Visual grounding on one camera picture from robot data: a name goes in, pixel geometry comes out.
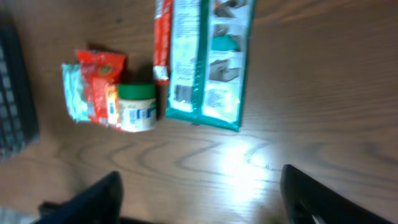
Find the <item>green-lid white jar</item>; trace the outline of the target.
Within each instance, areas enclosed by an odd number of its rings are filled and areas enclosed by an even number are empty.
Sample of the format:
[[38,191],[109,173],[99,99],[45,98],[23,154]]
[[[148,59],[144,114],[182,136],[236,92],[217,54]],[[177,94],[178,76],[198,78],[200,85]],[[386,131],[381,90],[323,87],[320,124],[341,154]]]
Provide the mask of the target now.
[[137,133],[155,128],[156,93],[153,83],[118,85],[119,121],[123,131]]

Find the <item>light teal snack packet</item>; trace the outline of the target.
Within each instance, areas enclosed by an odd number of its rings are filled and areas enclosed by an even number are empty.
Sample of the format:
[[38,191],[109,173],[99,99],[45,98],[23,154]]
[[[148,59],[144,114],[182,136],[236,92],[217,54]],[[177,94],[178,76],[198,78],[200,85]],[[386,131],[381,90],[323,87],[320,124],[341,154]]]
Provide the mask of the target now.
[[62,64],[63,89],[67,112],[75,122],[89,122],[88,103],[85,97],[85,80],[79,64]]

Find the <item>red stick packet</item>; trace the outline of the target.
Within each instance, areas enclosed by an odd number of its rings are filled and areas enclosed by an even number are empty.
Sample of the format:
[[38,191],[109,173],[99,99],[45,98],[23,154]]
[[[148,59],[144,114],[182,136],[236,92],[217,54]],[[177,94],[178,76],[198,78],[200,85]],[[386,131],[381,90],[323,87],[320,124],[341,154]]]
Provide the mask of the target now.
[[169,83],[173,4],[173,0],[155,1],[153,74],[157,85]]

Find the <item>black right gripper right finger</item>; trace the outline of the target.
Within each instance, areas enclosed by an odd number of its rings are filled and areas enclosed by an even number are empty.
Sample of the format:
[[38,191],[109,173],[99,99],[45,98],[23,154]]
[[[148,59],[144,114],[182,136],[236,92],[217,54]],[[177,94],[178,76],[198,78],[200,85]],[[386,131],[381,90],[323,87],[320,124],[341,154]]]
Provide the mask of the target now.
[[296,167],[282,169],[280,190],[290,223],[389,223],[342,197]]

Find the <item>green white 3M package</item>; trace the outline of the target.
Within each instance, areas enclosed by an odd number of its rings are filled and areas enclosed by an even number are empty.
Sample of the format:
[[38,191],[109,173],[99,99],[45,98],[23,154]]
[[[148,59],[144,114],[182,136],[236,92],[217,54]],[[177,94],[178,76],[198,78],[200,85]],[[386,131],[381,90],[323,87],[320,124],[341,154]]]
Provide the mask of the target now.
[[255,0],[173,4],[167,118],[238,132]]

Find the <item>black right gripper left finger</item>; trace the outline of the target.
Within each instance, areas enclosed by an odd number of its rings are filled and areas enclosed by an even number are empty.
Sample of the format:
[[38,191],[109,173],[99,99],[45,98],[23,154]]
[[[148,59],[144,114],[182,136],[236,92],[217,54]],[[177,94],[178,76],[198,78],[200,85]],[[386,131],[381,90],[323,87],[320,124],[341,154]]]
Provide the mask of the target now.
[[112,171],[84,192],[42,216],[39,224],[119,223],[123,185]]

